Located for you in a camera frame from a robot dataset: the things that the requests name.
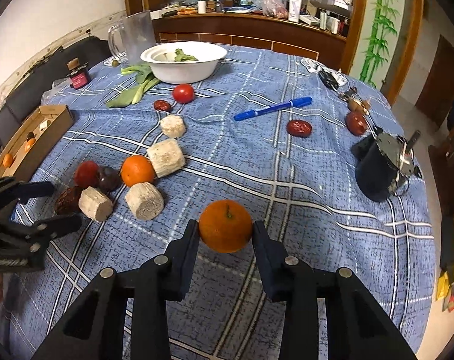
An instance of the plastic pitcher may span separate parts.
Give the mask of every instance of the plastic pitcher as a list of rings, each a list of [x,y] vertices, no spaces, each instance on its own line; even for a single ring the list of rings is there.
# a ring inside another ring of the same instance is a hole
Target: plastic pitcher
[[[108,46],[113,56],[121,60],[124,56],[114,41],[114,33],[120,32],[122,43],[130,65],[144,63],[140,59],[143,51],[157,45],[153,33],[150,11],[143,11],[119,20],[108,30]]]

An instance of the bamboo decal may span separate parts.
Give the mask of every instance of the bamboo decal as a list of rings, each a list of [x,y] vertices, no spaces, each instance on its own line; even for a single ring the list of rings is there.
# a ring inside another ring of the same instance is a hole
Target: bamboo decal
[[[385,38],[388,34],[398,36],[392,19],[395,20],[400,13],[391,7],[391,4],[396,1],[398,0],[377,0],[373,3],[375,5],[375,18],[372,25],[372,33],[366,39],[368,48],[364,51],[365,61],[360,73],[360,81],[374,88],[376,88],[375,83],[372,81],[374,73],[390,57],[388,41]]]

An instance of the purple grape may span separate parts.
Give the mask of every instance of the purple grape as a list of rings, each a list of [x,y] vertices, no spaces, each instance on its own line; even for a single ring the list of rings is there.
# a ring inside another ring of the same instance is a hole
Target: purple grape
[[[122,184],[118,171],[109,166],[100,166],[97,172],[99,188],[104,193],[115,191]]]

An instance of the white bowl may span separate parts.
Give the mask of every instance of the white bowl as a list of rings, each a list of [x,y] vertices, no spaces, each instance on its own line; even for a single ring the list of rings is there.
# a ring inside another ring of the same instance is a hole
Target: white bowl
[[[198,61],[170,62],[175,57],[176,49],[182,49],[185,54],[196,57]],[[151,47],[145,50],[140,58],[150,64],[152,73],[160,81],[169,84],[190,84],[208,78],[215,70],[219,59],[226,55],[227,50],[216,44],[174,42]]]

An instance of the orange fruit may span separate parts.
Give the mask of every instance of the orange fruit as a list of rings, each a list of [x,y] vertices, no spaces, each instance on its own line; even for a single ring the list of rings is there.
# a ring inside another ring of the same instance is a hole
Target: orange fruit
[[[34,143],[36,143],[35,138],[31,138],[27,141],[27,143],[25,144],[25,147],[24,147],[24,150],[26,153],[30,150],[30,148],[34,145]]]
[[[12,157],[12,154],[7,153],[4,156],[4,159],[2,160],[2,163],[4,164],[4,166],[6,168],[10,168],[12,166],[12,164],[14,163],[14,157]]]
[[[202,241],[220,253],[242,249],[252,237],[252,219],[245,207],[233,200],[218,200],[199,218]]]
[[[152,183],[156,172],[150,160],[143,155],[133,155],[127,158],[120,169],[120,176],[127,187],[138,183]]]

